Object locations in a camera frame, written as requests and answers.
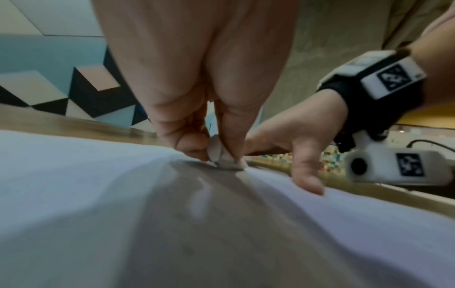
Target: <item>black wrist strap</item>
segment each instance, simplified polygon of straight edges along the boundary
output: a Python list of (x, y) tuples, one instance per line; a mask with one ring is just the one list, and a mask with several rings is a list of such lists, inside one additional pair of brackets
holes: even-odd
[[(366, 130), (372, 139), (381, 140), (384, 131), (396, 123), (404, 113), (422, 104), (424, 77), (421, 81), (409, 80), (411, 83), (406, 85), (407, 77), (409, 79), (411, 77), (398, 63), (409, 55), (409, 50), (399, 50), (354, 76), (335, 74), (319, 87), (318, 91), (324, 89), (336, 91), (348, 108), (347, 120), (335, 138), (340, 152), (346, 152), (355, 147), (351, 135), (361, 130)], [(370, 95), (365, 83), (362, 83), (362, 79), (368, 76), (378, 77), (381, 80), (384, 87), (378, 87), (378, 89), (387, 88), (385, 96), (375, 99)]]

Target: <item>wrist strap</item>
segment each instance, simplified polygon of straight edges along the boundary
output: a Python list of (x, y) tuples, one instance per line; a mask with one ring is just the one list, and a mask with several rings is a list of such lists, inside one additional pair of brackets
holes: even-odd
[(408, 49), (371, 51), (324, 77), (318, 91), (332, 89), (348, 108), (335, 142), (340, 152), (355, 147), (352, 134), (367, 130), (376, 140), (402, 115), (423, 103), (423, 70)]

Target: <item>colorful mosaic tile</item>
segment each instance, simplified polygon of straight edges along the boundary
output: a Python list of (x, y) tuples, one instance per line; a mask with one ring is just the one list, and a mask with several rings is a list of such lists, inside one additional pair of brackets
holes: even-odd
[[(344, 158), (346, 154), (338, 151), (335, 145), (330, 145), (321, 153), (319, 160), (319, 170), (335, 173), (338, 175), (346, 175), (344, 167)], [(278, 155), (263, 155), (262, 157), (272, 159), (278, 162), (292, 163), (292, 153)]]

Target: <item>cable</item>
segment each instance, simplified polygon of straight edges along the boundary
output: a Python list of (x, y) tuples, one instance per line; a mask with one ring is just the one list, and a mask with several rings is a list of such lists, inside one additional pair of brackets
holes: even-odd
[(437, 143), (437, 142), (434, 142), (434, 141), (431, 141), (431, 140), (425, 140), (425, 139), (416, 139), (416, 140), (413, 140), (411, 142), (409, 142), (408, 145), (406, 145), (406, 148), (411, 148), (412, 145), (416, 142), (426, 142), (426, 143), (430, 143), (430, 144), (434, 144), (434, 145), (437, 145), (437, 146), (440, 146), (442, 148), (446, 148), (447, 150), (450, 150), (452, 151), (453, 153), (455, 153), (455, 149), (453, 148), (450, 148), (449, 146), (446, 146), (444, 144), (441, 144), (441, 143)]

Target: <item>forearm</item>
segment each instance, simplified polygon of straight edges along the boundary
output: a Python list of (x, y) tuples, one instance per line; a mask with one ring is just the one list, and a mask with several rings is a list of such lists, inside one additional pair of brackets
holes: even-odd
[(452, 7), (410, 45), (412, 58), (427, 74), (423, 108), (455, 102), (455, 13)]

